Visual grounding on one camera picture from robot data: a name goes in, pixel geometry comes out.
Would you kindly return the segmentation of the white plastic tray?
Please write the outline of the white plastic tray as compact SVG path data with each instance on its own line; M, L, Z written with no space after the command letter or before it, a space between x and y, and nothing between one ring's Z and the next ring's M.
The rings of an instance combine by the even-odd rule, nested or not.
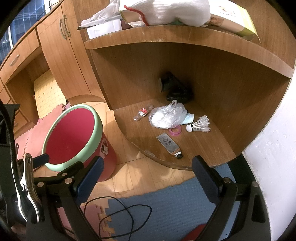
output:
M122 30L121 19L112 20L86 29L90 40L120 30Z

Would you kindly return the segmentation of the clear plastic bag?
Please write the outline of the clear plastic bag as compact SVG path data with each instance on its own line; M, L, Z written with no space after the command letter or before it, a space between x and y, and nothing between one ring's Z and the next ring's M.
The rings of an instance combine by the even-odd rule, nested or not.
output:
M155 128L170 129L180 125L187 114L184 104L173 100L166 106L154 108L149 114L149 123Z

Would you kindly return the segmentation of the white feather shuttlecock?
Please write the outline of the white feather shuttlecock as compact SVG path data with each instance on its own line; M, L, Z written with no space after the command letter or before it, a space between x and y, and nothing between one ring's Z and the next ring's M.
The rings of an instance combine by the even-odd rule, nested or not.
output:
M196 122L187 125L186 131L187 132L200 131L200 132L207 133L207 132L210 132L209 124L210 124L210 121L208 116L203 115Z

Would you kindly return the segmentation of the wooden desk with drawers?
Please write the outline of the wooden desk with drawers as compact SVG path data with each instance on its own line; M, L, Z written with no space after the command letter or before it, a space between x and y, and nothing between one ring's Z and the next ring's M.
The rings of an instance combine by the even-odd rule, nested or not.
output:
M49 70L36 29L21 37L1 65L1 81L8 103L19 104L14 134L19 137L39 120L34 81Z

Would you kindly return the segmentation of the white foam wrap sheet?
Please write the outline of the white foam wrap sheet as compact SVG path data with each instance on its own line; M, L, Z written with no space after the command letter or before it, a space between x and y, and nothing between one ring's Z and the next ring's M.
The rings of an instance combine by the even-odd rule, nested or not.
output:
M121 14L137 14L146 26L167 25L179 21L200 27L210 20L208 1L120 1Z

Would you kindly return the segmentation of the small clear plastic bottle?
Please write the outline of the small clear plastic bottle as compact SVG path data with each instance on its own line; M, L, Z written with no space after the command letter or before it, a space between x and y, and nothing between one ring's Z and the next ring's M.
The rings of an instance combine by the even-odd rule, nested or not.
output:
M146 107L141 108L137 115L133 117L134 121L139 121L141 118L145 117L152 109L154 106L152 104L148 104Z

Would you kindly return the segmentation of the pink foam floor mat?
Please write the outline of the pink foam floor mat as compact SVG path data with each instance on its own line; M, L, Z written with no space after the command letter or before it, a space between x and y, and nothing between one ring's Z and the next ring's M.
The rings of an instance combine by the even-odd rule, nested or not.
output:
M25 153L30 153L31 156L37 157L42 154L42 148L45 138L55 122L63 111L71 107L70 103L59 104L49 114L38 120L37 124L24 134L15 139L18 144L18 153L16 158L23 159Z

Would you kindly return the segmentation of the white printed plastic bag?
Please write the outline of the white printed plastic bag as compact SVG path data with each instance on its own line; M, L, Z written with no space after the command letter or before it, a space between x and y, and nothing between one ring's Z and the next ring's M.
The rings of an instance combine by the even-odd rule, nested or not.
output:
M113 20L121 20L119 13L120 0L110 1L109 5L99 12L95 13L91 18L83 20L77 30L94 27Z

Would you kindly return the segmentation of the silver squeezed tube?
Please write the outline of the silver squeezed tube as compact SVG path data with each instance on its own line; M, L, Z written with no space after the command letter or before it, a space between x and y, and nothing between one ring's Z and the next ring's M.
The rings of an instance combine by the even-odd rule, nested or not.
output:
M182 159L183 154L180 147L171 139L171 137L167 133L162 133L158 135L157 139L172 156L177 159Z

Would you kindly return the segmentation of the wooden corner shelf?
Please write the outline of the wooden corner shelf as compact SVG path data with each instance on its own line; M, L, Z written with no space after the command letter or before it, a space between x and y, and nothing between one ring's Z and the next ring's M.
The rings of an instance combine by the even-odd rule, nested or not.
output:
M189 169L200 155L210 166L238 156L262 131L282 100L293 73L295 38L270 1L238 1L251 16L259 40L218 28L149 26L94 39L83 38L92 67L122 134L144 155ZM186 109L207 115L208 133L182 130L177 160L161 146L161 130L136 112L166 105L159 78L171 72L189 92Z

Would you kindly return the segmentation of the red green trash bin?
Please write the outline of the red green trash bin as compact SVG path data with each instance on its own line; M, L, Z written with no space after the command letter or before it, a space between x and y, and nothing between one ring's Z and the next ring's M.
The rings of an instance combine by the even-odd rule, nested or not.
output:
M102 157L104 167L98 182L111 177L117 162L98 113L86 104L72 106L60 114L46 135L42 153L49 155L46 167L54 172L77 161L88 166L95 156Z

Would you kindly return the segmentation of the black round speaker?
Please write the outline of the black round speaker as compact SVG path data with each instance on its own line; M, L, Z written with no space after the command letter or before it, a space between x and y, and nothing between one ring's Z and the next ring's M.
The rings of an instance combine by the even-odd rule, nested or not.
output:
M166 92L166 100L188 103L194 99L194 90L190 82L181 81L173 73L166 72L159 77L160 92Z

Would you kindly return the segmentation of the wooden cabinet with doors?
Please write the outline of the wooden cabinet with doors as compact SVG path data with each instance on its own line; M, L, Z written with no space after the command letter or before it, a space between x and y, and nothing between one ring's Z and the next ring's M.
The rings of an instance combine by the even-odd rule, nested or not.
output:
M67 100L106 102L85 49L74 1L62 1L37 26L47 64Z

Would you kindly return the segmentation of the window with blue glass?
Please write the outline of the window with blue glass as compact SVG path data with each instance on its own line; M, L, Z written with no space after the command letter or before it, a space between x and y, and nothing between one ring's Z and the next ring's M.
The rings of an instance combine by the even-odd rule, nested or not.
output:
M1 38L1 64L16 42L43 16L59 3L59 0L32 0L16 15Z

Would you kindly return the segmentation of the metal spring clamp right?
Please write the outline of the metal spring clamp right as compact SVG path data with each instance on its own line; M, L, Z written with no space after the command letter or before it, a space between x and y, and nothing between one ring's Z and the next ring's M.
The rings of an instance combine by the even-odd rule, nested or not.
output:
M19 211L25 221L28 221L29 209L32 207L36 220L34 222L39 223L42 220L42 203L37 195L34 175L33 175L33 158L31 154L26 153L23 159L23 175L20 180L21 193L25 196L18 197Z

